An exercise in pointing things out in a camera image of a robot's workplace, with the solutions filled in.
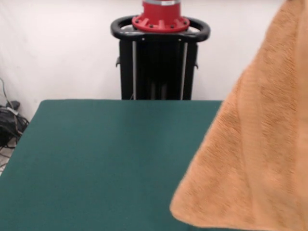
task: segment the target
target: towel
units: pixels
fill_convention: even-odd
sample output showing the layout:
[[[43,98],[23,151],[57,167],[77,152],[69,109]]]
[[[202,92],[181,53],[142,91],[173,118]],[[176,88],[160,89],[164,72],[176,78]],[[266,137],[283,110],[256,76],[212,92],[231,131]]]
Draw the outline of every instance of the towel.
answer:
[[[308,0],[279,9],[174,194],[176,219],[308,231],[307,13]]]

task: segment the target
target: green cloth surface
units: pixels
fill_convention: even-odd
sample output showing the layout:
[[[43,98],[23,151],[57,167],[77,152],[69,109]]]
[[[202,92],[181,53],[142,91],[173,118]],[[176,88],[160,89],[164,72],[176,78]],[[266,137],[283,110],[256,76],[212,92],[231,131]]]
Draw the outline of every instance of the green cloth surface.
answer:
[[[44,101],[0,177],[0,229],[200,230],[169,204],[220,103]]]

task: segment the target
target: floor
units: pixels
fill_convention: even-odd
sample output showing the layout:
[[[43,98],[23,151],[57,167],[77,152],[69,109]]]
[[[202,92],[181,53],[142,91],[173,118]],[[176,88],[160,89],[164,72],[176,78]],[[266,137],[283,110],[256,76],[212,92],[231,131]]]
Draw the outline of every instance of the floor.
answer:
[[[2,172],[4,171],[6,164],[8,163],[10,159],[12,152],[13,151],[11,149],[7,149],[7,148],[3,148],[0,150],[0,176]]]

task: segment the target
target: black handlebar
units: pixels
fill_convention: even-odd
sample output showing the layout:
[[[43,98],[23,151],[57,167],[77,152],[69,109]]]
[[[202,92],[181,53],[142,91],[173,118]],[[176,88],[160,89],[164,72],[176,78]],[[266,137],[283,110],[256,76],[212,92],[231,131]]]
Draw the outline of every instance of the black handlebar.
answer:
[[[111,33],[114,37],[129,41],[183,41],[183,42],[202,42],[209,38],[211,29],[208,24],[198,19],[187,18],[190,20],[190,27],[196,28],[198,32],[184,31],[179,33],[153,33],[140,30],[123,30],[125,26],[132,25],[135,16],[127,16],[116,19],[111,24]]]

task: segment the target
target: black cable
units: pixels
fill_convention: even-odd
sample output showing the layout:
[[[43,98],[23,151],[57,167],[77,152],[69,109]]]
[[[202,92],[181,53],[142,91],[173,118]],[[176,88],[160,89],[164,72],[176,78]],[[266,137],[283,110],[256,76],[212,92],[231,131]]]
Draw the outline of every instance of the black cable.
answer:
[[[3,168],[6,165],[7,165],[7,163],[4,163],[4,164],[0,165],[0,168]]]
[[[5,158],[10,159],[10,157],[9,157],[8,155],[2,154],[2,153],[0,153],[0,155],[3,156],[3,157],[5,157]]]
[[[23,132],[29,125],[29,121],[14,110],[12,103],[8,100],[5,85],[2,78],[3,95],[8,102],[6,106],[0,106],[0,150],[1,148],[14,149],[19,142]],[[14,146],[9,146],[9,143],[14,141]]]

